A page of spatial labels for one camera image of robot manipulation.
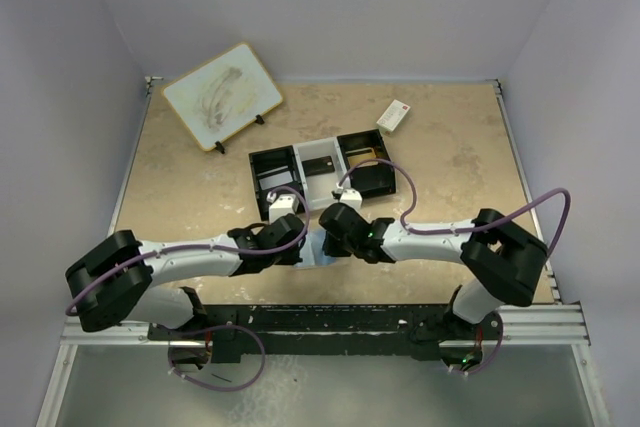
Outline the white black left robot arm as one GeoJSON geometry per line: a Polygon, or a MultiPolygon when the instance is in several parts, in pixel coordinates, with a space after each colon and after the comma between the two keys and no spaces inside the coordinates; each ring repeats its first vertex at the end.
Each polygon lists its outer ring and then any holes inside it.
{"type": "Polygon", "coordinates": [[[167,285],[294,265],[301,260],[309,223],[288,213],[266,225],[183,244],[140,241],[130,230],[118,231],[66,271],[72,300],[65,314],[79,318],[88,333],[137,321],[194,339],[211,323],[206,309],[194,289],[167,285]]]}

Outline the dark grey card with chip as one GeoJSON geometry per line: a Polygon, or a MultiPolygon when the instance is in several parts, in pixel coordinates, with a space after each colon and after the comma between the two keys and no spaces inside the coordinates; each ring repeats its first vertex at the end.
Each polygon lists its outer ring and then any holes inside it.
{"type": "Polygon", "coordinates": [[[307,177],[330,174],[335,171],[334,162],[331,156],[323,156],[307,159],[301,162],[304,174],[307,177]]]}

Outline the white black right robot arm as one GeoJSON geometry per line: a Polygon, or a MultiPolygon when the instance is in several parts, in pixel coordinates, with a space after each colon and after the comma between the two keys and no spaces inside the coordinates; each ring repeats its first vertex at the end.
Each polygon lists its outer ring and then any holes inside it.
{"type": "Polygon", "coordinates": [[[354,256],[369,264],[432,260],[464,265],[473,279],[454,292],[445,313],[446,330],[467,338],[503,305],[528,307],[548,257],[546,244],[494,209],[473,219],[406,227],[393,218],[366,221],[337,202],[319,218],[323,251],[354,256]]]}

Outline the beige card holder wallet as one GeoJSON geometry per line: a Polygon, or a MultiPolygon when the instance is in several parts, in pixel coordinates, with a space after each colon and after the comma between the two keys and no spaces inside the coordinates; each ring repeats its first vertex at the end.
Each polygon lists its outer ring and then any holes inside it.
{"type": "Polygon", "coordinates": [[[324,253],[323,244],[326,239],[326,231],[316,229],[310,231],[305,238],[300,250],[301,260],[294,265],[295,269],[311,269],[335,264],[338,259],[324,253]]]}

